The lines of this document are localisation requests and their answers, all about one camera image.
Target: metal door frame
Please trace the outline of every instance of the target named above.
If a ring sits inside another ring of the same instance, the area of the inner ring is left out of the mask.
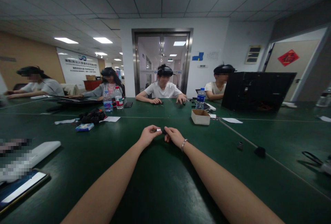
[[[136,95],[140,93],[140,70],[139,70],[139,54],[138,54],[138,37],[160,37],[160,53],[164,49],[164,36],[184,36],[186,34],[186,52],[183,65],[183,75],[181,83],[181,91],[186,94],[187,82],[189,77],[189,68],[191,60],[191,47],[193,39],[193,28],[146,28],[132,29],[132,51],[133,51],[133,71],[134,71],[134,87]]]

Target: doorway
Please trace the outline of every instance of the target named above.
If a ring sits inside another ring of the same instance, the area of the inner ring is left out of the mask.
[[[157,81],[162,64],[173,70],[170,82],[186,93],[192,33],[192,29],[132,30],[136,95]]]

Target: door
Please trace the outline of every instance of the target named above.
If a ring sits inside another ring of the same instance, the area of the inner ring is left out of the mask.
[[[292,100],[306,67],[315,52],[318,42],[319,40],[307,40],[275,43],[265,72],[297,73],[285,97],[285,101]]]
[[[170,82],[186,93],[189,71],[189,32],[135,33],[136,94],[157,81],[158,67],[169,66],[174,75]]]

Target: black monitor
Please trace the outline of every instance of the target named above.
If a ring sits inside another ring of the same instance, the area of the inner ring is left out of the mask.
[[[230,73],[222,106],[233,111],[278,112],[296,73]]]

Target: bracelet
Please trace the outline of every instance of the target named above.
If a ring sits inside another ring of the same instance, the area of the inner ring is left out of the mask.
[[[189,141],[189,140],[188,140],[188,139],[185,139],[185,140],[184,140],[184,142],[183,142],[183,144],[182,144],[182,149],[181,149],[182,152],[184,152],[184,145],[185,145],[185,142],[186,142],[186,141]]]

